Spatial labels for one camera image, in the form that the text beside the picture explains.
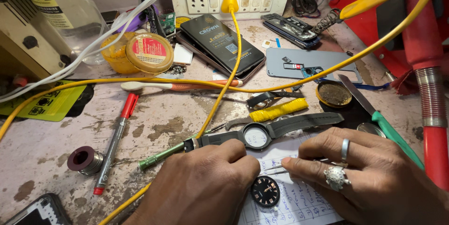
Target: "red marker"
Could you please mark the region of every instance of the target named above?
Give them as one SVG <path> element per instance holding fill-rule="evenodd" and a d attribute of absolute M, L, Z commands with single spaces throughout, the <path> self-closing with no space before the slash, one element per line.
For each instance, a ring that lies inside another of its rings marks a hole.
<path fill-rule="evenodd" d="M 93 188 L 93 194 L 101 195 L 108 182 L 109 173 L 111 171 L 112 162 L 115 159 L 115 153 L 117 152 L 117 147 L 119 146 L 120 140 L 122 139 L 123 130 L 125 129 L 126 122 L 128 118 L 132 115 L 134 108 L 138 102 L 139 96 L 133 93 L 129 93 L 128 99 L 125 102 L 125 107 L 120 115 L 117 129 L 115 130 L 114 136 L 112 137 L 111 144 L 108 149 L 108 153 L 103 161 L 103 166 L 101 167 L 100 175 L 98 176 L 97 183 Z"/>

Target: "black rubber watch strap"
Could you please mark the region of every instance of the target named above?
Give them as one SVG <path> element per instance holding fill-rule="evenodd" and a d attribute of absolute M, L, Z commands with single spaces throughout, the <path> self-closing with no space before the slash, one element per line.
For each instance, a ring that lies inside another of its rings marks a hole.
<path fill-rule="evenodd" d="M 254 98 L 251 98 L 247 100 L 248 106 L 250 108 L 253 108 L 257 104 L 271 99 L 271 98 L 277 98 L 277 97 L 293 97 L 293 98 L 304 98 L 304 96 L 301 93 L 290 93 L 290 92 L 265 92 L 263 94 L 260 94 Z"/>
<path fill-rule="evenodd" d="M 287 119 L 279 120 L 268 125 L 271 138 L 277 139 L 289 132 L 320 125 L 332 125 L 343 121 L 338 113 L 303 114 Z"/>
<path fill-rule="evenodd" d="M 202 136 L 198 140 L 199 147 L 206 145 L 221 145 L 222 143 L 228 141 L 229 139 L 239 138 L 238 131 L 224 132 L 211 136 Z"/>

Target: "qr code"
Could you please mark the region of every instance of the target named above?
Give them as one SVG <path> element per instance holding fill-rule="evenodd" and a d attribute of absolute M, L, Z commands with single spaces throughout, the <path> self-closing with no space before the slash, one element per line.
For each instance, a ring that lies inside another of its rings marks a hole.
<path fill-rule="evenodd" d="M 235 53 L 238 50 L 238 48 L 237 48 L 237 46 L 235 46 L 235 44 L 230 44 L 230 45 L 226 46 L 226 49 L 228 49 L 232 53 Z"/>

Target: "watch dial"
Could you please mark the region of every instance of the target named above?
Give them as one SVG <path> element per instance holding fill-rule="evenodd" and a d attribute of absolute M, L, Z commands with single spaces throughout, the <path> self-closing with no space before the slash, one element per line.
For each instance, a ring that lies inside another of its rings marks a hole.
<path fill-rule="evenodd" d="M 257 177 L 251 186 L 251 196 L 258 205 L 272 207 L 279 201 L 279 186 L 276 181 L 270 177 Z"/>
<path fill-rule="evenodd" d="M 246 142 L 254 147 L 261 147 L 267 142 L 267 134 L 259 127 L 250 127 L 245 131 Z"/>

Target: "gray phone back cover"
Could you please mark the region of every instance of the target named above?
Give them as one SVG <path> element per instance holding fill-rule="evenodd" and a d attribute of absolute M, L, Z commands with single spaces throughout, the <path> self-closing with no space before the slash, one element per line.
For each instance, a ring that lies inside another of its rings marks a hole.
<path fill-rule="evenodd" d="M 310 51 L 300 49 L 284 49 L 284 48 L 268 48 L 267 56 L 267 74 L 274 77 L 304 79 L 304 74 L 301 70 L 285 69 L 283 58 L 287 57 L 291 60 L 291 64 L 301 64 L 304 67 L 322 67 L 326 70 L 338 63 L 350 58 L 346 53 L 325 52 L 325 51 Z M 363 82 L 360 73 L 357 70 L 356 64 L 352 63 L 340 69 L 341 71 L 352 71 L 356 74 L 357 81 L 351 80 L 353 83 L 361 84 Z M 329 74 L 324 79 L 340 81 L 335 79 L 333 74 Z"/>

